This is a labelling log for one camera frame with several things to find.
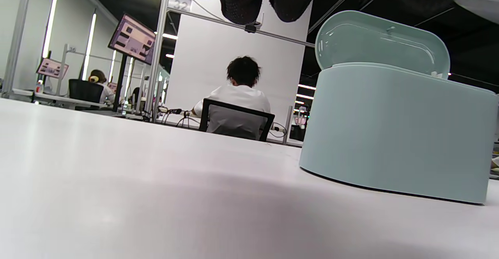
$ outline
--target mint green container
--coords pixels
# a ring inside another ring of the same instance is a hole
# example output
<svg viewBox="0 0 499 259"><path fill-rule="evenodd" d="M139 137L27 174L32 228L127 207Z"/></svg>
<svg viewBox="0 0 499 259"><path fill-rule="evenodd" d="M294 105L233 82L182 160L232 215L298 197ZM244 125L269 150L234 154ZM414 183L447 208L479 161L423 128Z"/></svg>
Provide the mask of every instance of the mint green container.
<svg viewBox="0 0 499 259"><path fill-rule="evenodd" d="M323 71L301 168L365 188L485 202L497 96L448 81L449 53L436 35L345 11L322 25L315 45Z"/></svg>

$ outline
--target screen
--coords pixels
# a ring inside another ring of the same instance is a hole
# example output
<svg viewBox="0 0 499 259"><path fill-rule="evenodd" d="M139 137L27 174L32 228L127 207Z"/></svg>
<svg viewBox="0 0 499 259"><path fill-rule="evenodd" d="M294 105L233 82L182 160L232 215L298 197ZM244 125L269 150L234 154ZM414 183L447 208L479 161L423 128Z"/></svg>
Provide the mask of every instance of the screen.
<svg viewBox="0 0 499 259"><path fill-rule="evenodd" d="M124 15L109 43L109 48L151 65L156 35L129 15Z"/></svg>
<svg viewBox="0 0 499 259"><path fill-rule="evenodd" d="M109 87L113 92L116 92L116 88L118 87L117 83L108 83L107 87Z"/></svg>
<svg viewBox="0 0 499 259"><path fill-rule="evenodd" d="M64 74L62 77L67 73L67 69L69 68L69 65L65 64L64 65ZM38 70L36 71L38 74L42 74L45 76L50 76L52 78L59 78L60 72L61 72L61 63L54 61L52 59L44 58L40 66L38 67Z"/></svg>

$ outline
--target black office chair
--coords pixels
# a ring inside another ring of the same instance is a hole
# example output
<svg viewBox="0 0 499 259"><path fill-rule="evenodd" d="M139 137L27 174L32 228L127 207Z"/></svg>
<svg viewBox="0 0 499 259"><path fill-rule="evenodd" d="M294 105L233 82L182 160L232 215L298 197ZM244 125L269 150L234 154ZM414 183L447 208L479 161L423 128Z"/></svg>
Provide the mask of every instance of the black office chair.
<svg viewBox="0 0 499 259"><path fill-rule="evenodd" d="M91 83L88 81L71 79L69 80L69 98L89 101L93 103L100 102L100 96L104 87L98 83ZM97 106L90 106L89 108L77 107L76 110L98 110Z"/></svg>
<svg viewBox="0 0 499 259"><path fill-rule="evenodd" d="M274 117L250 108L204 99L199 131L267 141Z"/></svg>

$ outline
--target table surface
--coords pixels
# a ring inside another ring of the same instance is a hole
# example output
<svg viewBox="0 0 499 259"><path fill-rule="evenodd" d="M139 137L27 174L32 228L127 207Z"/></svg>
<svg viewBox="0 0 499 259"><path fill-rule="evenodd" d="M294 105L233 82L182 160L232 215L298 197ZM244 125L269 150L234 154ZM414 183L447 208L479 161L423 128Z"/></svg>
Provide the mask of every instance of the table surface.
<svg viewBox="0 0 499 259"><path fill-rule="evenodd" d="M14 93L15 95L21 95L21 96L32 96L33 95L32 90L22 90L22 89L12 89L12 93ZM45 94L42 92L35 92L35 97L42 98L42 99L48 99L48 100L63 101L63 102L70 103L73 105L98 106L100 108L107 107L106 104L83 101L83 100L73 99L73 98L64 97L64 96L50 95L50 94Z"/></svg>
<svg viewBox="0 0 499 259"><path fill-rule="evenodd" d="M307 174L301 149L0 99L0 257L492 259L485 206Z"/></svg>
<svg viewBox="0 0 499 259"><path fill-rule="evenodd" d="M35 96L37 98L62 101L62 102L66 102L66 103L70 103L70 104L75 104L75 105L98 106L100 108L107 107L106 104L100 104L100 103L95 103L95 102L78 100L78 99L73 99L73 98L69 98L69 97L57 96L57 95L50 95L50 94L45 94L45 93L40 93L40 92L35 92Z"/></svg>

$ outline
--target number 32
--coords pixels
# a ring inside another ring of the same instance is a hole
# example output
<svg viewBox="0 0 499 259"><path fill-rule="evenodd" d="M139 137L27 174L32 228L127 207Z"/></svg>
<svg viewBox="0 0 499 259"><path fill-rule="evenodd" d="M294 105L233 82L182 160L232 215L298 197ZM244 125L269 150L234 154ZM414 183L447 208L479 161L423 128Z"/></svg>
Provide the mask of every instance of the number 32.
<svg viewBox="0 0 499 259"><path fill-rule="evenodd" d="M175 3L175 5L173 5L173 8L175 8L175 9L185 10L187 8L186 2L181 2L179 0L175 0L174 3Z"/></svg>

